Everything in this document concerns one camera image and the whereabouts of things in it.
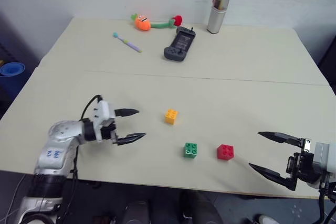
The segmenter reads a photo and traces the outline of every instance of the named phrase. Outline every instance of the white wall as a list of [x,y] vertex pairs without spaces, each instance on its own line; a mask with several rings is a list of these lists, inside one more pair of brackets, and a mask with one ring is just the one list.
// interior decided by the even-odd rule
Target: white wall
[[[211,0],[0,0],[0,18],[41,59],[72,16],[207,23]],[[335,0],[230,0],[226,24],[293,27],[316,62],[336,34]]]

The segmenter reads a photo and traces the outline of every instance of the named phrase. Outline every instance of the orange plush toy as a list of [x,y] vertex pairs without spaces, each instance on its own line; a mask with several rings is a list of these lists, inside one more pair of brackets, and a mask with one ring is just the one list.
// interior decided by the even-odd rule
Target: orange plush toy
[[146,16],[138,15],[136,13],[131,16],[131,19],[134,20],[135,26],[143,31],[148,31],[151,28],[165,28],[165,27],[176,28],[177,26],[180,26],[182,23],[182,17],[180,15],[173,17],[167,23],[161,23],[161,24],[151,24],[151,22],[148,20]]

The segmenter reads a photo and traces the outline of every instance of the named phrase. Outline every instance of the purple toothbrush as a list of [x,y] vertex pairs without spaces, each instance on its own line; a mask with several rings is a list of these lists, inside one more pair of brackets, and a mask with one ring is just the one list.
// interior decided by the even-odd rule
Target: purple toothbrush
[[114,36],[114,38],[120,39],[122,42],[124,42],[129,47],[133,48],[135,51],[142,52],[142,50],[139,47],[137,47],[136,45],[130,43],[128,40],[119,37],[117,33],[113,33],[113,36]]

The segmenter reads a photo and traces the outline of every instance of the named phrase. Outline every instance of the silver cylinder container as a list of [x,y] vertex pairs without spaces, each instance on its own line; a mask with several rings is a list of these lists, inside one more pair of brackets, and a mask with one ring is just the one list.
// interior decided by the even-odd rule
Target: silver cylinder container
[[219,32],[224,16],[227,11],[227,7],[230,0],[213,0],[212,1],[212,8],[209,17],[209,22],[207,26],[207,30],[212,33],[216,34]]

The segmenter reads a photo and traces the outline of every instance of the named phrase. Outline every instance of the toothbrush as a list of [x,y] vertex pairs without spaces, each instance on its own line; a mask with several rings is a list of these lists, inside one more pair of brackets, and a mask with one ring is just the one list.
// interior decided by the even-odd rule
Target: toothbrush
[[224,10],[224,0],[220,0],[218,10]]
[[134,44],[130,43],[128,40],[119,37],[117,33],[113,33],[113,36],[114,36],[114,38],[120,39],[122,42],[124,42],[129,47],[133,48],[135,51],[142,52],[142,50],[139,47],[137,47]]

